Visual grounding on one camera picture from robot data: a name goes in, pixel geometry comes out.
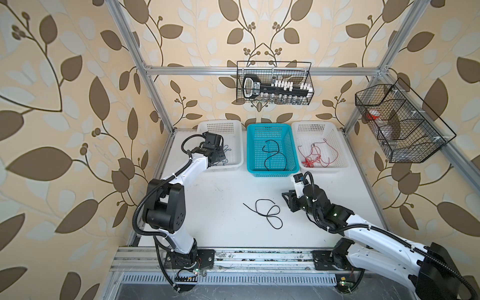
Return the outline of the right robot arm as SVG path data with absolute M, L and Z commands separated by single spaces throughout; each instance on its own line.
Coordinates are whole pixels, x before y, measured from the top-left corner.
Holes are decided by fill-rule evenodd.
M 331 203 L 315 184 L 301 183 L 282 194 L 292 212 L 304 211 L 318 228 L 341 239 L 331 251 L 331 263 L 374 272 L 415 292 L 421 300 L 457 300 L 465 287 L 472 300 L 475 288 L 460 274 L 447 249 L 410 241 L 366 221 L 350 209 Z

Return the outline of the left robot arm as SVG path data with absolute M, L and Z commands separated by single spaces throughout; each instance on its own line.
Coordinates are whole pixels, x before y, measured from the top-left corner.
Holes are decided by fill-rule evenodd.
M 170 245 L 172 262 L 187 269 L 199 262 L 197 242 L 183 227 L 185 187 L 226 158 L 224 138 L 208 131 L 194 134 L 182 142 L 181 151 L 187 161 L 170 176 L 149 182 L 146 196 L 133 214 L 132 228 L 137 235 L 151 236 L 158 248 L 163 246 L 159 239 L 164 238 Z

